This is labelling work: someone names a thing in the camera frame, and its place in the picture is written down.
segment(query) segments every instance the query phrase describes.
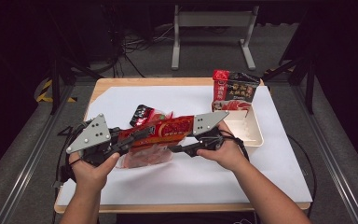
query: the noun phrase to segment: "person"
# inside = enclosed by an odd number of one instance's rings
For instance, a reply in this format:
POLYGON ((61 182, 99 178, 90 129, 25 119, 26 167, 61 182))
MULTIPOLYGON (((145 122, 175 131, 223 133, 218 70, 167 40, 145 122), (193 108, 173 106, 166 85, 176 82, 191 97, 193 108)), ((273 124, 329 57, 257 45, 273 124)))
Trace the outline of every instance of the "person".
MULTIPOLYGON (((224 121, 219 122, 218 128, 230 133, 224 121)), ((207 160, 216 161, 235 175, 263 223, 311 223, 284 192, 245 159, 234 141, 226 140, 218 150, 199 149, 197 154, 207 160)), ((118 158, 119 154, 115 153, 98 167, 82 160, 72 165, 76 176, 76 190, 62 216, 61 224, 97 223, 101 190, 118 158)), ((69 161, 78 159, 79 155, 73 153, 69 161)))

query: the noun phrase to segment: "hand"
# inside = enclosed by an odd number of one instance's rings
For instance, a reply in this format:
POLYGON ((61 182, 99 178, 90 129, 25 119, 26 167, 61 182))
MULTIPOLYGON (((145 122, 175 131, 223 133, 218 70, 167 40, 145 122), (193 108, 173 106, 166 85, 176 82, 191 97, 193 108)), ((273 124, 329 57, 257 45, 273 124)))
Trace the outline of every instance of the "hand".
MULTIPOLYGON (((120 155, 115 153, 98 167, 82 160, 72 164, 76 177, 76 190, 85 190, 88 193, 100 192, 106 184, 107 175, 116 166, 119 157, 120 155)), ((72 153, 69 156, 69 163, 78 159, 80 159, 78 153, 72 153)))
MULTIPOLYGON (((231 130, 228 128, 224 121, 220 121, 217 125, 217 128, 219 130, 231 133, 231 130)), ((229 136, 228 133, 224 132, 222 132, 222 135, 229 136)), ((226 139, 223 145, 216 151, 199 149, 197 150, 197 155, 211 161, 217 161, 217 163, 230 171, 235 171, 240 164, 248 162, 243 156, 241 149, 231 139, 226 139)))

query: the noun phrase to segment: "gray carpet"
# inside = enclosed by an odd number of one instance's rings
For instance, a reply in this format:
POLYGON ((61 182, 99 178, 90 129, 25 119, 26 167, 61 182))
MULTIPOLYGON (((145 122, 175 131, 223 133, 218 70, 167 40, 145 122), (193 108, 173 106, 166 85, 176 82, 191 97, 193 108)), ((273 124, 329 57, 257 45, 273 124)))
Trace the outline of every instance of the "gray carpet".
MULTIPOLYGON (((182 32, 180 68, 171 70, 172 41, 167 39, 145 50, 128 53, 128 57, 137 69, 146 77, 210 77, 215 68, 249 72, 262 76, 264 71, 278 66, 284 49, 296 30, 296 25, 257 26, 251 39, 250 49, 256 70, 248 71, 241 54, 237 35, 238 30, 227 30, 215 34, 203 29, 182 32)), ((139 77, 132 64, 120 58, 116 69, 121 77, 139 77)), ((94 63, 92 68, 103 66, 94 63)), ((112 70, 103 73, 112 77, 112 70)), ((348 205, 337 189, 337 182, 327 165, 318 141, 310 127, 309 116, 297 100, 293 87, 285 81, 283 74, 267 83, 272 89, 272 99, 277 107, 284 129, 293 136, 310 157, 317 177, 317 192, 310 219, 313 223, 358 223, 355 222, 348 205)), ((13 205, 12 214, 7 223, 51 223, 54 204, 54 189, 51 184, 55 178, 56 163, 63 145, 64 136, 57 134, 68 125, 77 125, 84 117, 95 80, 80 77, 73 87, 71 96, 77 97, 76 103, 66 103, 58 115, 50 135, 42 148, 40 160, 30 174, 25 191, 13 205)), ((342 173, 346 176, 352 194, 358 202, 358 156, 342 130, 329 103, 319 85, 315 87, 314 116, 320 125, 328 145, 334 153, 342 173)), ((30 117, 12 146, 0 162, 0 211, 5 205, 19 174, 29 155, 37 144, 38 137, 44 131, 51 103, 39 103, 39 107, 30 117)), ((310 165, 300 146, 291 141, 300 166, 305 171, 306 181, 313 192, 314 182, 310 165)), ((101 215, 101 223, 115 223, 114 214, 101 215)))

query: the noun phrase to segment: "red packaging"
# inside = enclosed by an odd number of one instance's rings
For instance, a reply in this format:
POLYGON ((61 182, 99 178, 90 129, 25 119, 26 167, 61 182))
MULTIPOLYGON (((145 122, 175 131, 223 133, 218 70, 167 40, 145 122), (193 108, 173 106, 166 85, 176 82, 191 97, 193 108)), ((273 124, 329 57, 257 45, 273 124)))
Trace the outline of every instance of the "red packaging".
POLYGON ((249 109, 260 84, 259 77, 227 70, 214 70, 213 80, 212 111, 249 109))
POLYGON ((164 114, 155 108, 138 105, 130 121, 134 128, 122 131, 118 139, 124 139, 144 126, 153 127, 153 132, 132 144, 129 153, 122 157, 119 167, 136 168, 170 161, 172 152, 167 146, 177 145, 192 127, 188 118, 169 123, 163 121, 172 120, 172 115, 173 112, 164 114))

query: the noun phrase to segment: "white paper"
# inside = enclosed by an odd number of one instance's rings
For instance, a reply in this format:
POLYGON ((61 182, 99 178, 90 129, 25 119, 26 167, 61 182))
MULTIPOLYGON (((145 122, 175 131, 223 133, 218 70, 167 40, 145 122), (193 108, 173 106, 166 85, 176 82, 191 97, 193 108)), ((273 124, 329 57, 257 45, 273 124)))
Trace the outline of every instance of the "white paper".
MULTIPOLYGON (((134 109, 147 105, 176 117, 211 112, 212 86, 114 87, 89 107, 88 119, 104 113, 110 128, 130 128, 134 109)), ((296 203, 311 202, 310 192, 267 87, 253 101, 264 143, 247 147, 251 163, 296 203)), ((67 181, 57 205, 67 205, 75 183, 67 181)), ((101 204, 248 203, 236 178, 214 161, 176 153, 171 161, 134 169, 115 168, 101 204)))

